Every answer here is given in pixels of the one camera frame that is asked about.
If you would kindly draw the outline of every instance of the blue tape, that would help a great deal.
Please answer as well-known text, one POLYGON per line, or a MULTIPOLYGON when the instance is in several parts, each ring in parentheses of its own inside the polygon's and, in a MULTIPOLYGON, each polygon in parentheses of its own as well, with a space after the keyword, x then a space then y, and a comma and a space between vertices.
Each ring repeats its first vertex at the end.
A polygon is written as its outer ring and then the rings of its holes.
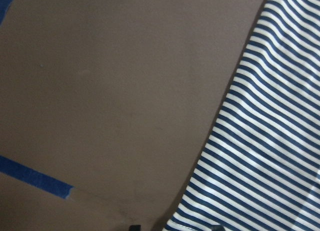
POLYGON ((0 25, 4 20, 7 10, 10 7, 10 4, 13 0, 0 0, 0 25))
POLYGON ((0 156, 0 172, 66 199, 73 186, 0 156))

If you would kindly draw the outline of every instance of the striped shirt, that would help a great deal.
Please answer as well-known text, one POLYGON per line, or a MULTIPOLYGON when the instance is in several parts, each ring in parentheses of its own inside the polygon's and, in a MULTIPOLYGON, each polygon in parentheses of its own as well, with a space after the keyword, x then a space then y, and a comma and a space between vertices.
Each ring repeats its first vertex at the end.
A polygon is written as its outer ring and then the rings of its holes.
POLYGON ((266 0, 164 231, 320 231, 320 0, 266 0))

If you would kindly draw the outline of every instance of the brown surface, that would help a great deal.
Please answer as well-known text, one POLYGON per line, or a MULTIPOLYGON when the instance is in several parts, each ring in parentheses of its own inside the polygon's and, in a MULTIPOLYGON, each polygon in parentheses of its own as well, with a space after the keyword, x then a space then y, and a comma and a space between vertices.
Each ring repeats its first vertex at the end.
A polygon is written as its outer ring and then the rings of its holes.
POLYGON ((263 0, 14 0, 0 27, 3 231, 160 231, 263 0))

